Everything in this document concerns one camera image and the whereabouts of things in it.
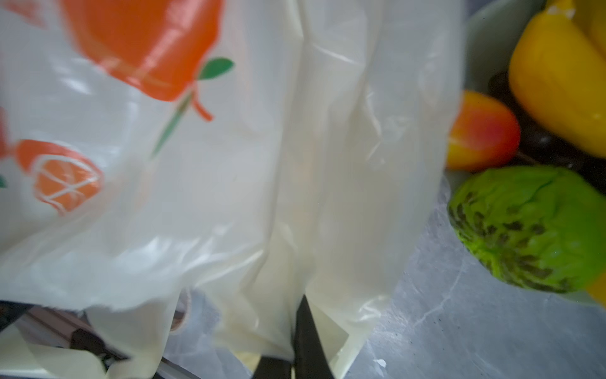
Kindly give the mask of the green bumpy fruit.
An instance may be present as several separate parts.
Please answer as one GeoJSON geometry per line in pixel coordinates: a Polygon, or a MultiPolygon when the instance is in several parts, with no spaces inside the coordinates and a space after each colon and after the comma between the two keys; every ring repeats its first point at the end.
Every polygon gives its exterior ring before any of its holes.
{"type": "Polygon", "coordinates": [[[473,175],[452,194],[448,216],[465,248],[506,284],[565,294],[605,271],[605,196],[566,168],[473,175]]]}

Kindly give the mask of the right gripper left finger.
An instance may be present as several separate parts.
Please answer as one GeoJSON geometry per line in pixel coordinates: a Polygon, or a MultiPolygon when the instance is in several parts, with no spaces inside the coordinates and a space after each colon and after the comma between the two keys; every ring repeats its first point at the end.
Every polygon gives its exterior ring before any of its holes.
{"type": "Polygon", "coordinates": [[[251,379],[291,379],[291,371],[290,362],[262,356],[251,379]]]}

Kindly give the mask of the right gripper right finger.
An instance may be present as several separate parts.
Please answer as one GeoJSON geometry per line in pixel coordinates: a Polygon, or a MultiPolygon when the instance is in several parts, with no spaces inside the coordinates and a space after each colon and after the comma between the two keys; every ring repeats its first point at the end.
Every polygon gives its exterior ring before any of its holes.
{"type": "Polygon", "coordinates": [[[309,302],[305,296],[298,307],[294,332],[294,377],[296,379],[334,379],[309,302]]]}

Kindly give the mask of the red yellow mango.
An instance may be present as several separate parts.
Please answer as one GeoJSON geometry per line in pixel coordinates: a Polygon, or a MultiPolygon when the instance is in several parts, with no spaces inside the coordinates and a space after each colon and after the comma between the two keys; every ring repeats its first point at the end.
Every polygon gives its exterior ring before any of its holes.
{"type": "Polygon", "coordinates": [[[514,113],[497,99],[466,90],[448,138],[446,169],[477,172],[510,162],[521,140],[514,113]]]}

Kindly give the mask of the cream plastic bag orange print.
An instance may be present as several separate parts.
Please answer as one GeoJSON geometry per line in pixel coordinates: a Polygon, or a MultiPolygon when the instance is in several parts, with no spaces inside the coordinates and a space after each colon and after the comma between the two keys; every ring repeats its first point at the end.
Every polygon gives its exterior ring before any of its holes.
{"type": "Polygon", "coordinates": [[[1,298],[86,314],[124,355],[1,334],[1,372],[150,378],[178,298],[294,359],[306,299],[337,378],[435,204],[462,1],[4,1],[1,298]]]}

